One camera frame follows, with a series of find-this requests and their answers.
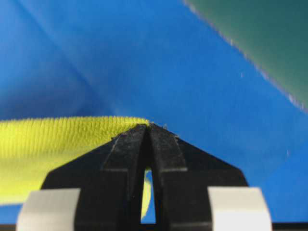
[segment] gap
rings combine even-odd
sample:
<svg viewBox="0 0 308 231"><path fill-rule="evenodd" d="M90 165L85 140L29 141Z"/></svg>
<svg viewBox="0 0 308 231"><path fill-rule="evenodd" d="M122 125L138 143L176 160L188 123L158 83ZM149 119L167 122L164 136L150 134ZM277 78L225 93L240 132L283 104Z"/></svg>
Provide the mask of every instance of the gap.
<svg viewBox="0 0 308 231"><path fill-rule="evenodd" d="M144 171L141 215L144 215L141 224L156 224L153 177L150 168Z"/></svg>

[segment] blue background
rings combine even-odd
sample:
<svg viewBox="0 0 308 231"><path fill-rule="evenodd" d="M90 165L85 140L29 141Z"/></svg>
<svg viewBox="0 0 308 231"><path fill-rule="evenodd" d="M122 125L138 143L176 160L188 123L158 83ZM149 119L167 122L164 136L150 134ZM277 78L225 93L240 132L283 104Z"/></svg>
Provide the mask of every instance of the blue background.
<svg viewBox="0 0 308 231"><path fill-rule="evenodd" d="M0 120L144 117L308 221L308 115L180 0L2 0L0 22Z"/></svg>

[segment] green panel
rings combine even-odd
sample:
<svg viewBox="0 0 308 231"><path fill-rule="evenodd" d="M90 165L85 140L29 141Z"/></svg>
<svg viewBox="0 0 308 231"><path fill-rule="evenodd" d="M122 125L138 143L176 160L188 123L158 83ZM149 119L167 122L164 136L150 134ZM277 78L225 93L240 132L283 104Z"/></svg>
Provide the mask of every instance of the green panel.
<svg viewBox="0 0 308 231"><path fill-rule="evenodd" d="M269 78L308 108L308 0L188 2Z"/></svg>

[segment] yellow fabric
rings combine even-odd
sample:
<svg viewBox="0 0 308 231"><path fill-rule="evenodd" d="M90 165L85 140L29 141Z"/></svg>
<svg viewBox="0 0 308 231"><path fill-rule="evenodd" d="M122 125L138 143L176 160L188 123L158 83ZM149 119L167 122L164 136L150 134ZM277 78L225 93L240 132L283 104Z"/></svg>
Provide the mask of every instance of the yellow fabric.
<svg viewBox="0 0 308 231"><path fill-rule="evenodd" d="M22 203L30 191L41 187L50 170L137 124L148 125L149 121L129 117L1 121L0 204Z"/></svg>

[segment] white block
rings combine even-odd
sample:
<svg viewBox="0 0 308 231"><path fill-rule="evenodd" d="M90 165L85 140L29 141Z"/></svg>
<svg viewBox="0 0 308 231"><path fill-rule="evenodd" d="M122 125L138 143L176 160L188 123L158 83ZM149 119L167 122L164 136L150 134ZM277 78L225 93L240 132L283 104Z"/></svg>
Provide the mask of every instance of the white block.
<svg viewBox="0 0 308 231"><path fill-rule="evenodd" d="M30 193L18 216L17 231L73 231L80 189Z"/></svg>
<svg viewBox="0 0 308 231"><path fill-rule="evenodd" d="M213 231L270 231L262 192L250 187L208 187Z"/></svg>

